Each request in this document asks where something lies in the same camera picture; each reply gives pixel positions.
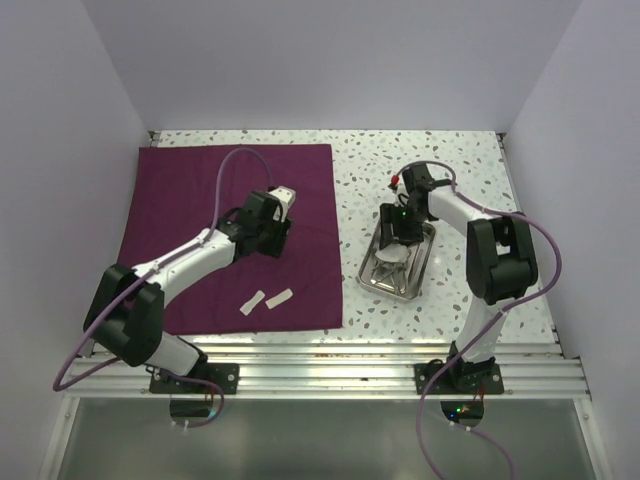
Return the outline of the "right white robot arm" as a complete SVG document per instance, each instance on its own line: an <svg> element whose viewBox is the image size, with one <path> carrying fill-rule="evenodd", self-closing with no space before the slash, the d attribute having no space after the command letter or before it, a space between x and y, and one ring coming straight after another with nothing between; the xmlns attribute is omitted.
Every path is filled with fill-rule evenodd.
<svg viewBox="0 0 640 480"><path fill-rule="evenodd" d="M395 203L380 207L377 259L398 265L422 241L427 221L443 221L466 239L465 275L472 293L465 323L444 361L418 369L422 394L476 393L490 381L495 347L512 302L538 280L529 224L518 213L483 207L459 193L456 177L436 179L429 163L414 162L393 175Z"/></svg>

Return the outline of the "steel forceps with rings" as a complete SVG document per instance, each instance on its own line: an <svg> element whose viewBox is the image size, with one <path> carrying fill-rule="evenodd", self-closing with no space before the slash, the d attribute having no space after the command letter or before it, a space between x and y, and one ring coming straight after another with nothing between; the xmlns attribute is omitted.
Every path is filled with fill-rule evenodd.
<svg viewBox="0 0 640 480"><path fill-rule="evenodd" d="M393 274L394 264L389 262L382 262L376 260L371 272L370 282L372 285L377 285L380 282L384 282L389 276Z"/></svg>

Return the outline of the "steel scissors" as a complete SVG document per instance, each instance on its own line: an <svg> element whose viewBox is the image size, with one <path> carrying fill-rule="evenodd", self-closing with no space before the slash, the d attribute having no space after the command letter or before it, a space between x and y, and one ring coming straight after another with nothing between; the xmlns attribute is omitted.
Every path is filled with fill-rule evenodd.
<svg viewBox="0 0 640 480"><path fill-rule="evenodd" d="M390 267L391 280L393 290L396 295L404 295L406 293L407 281L406 281L406 264L394 263Z"/></svg>

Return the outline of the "steel scalpel handle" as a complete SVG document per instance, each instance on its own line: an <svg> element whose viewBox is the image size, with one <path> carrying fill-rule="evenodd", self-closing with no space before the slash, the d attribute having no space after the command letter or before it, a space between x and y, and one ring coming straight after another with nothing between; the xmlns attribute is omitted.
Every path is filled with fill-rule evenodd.
<svg viewBox="0 0 640 480"><path fill-rule="evenodd" d="M372 283L370 287L376 291L380 291L388 295L396 295L399 297L404 297L407 293L406 288L398 287L394 283L378 282Z"/></svg>

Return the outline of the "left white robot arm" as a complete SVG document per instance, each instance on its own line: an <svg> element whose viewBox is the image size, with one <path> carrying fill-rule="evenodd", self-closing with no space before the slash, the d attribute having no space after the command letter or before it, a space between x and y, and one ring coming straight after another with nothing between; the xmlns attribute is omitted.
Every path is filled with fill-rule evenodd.
<svg viewBox="0 0 640 480"><path fill-rule="evenodd" d="M278 258L292 225L296 192L254 191L180 247L133 268L114 264L103 274L84 324L90 338L127 365L172 373L185 392L201 390L208 369L194 345L164 329L166 307L205 278L254 253Z"/></svg>

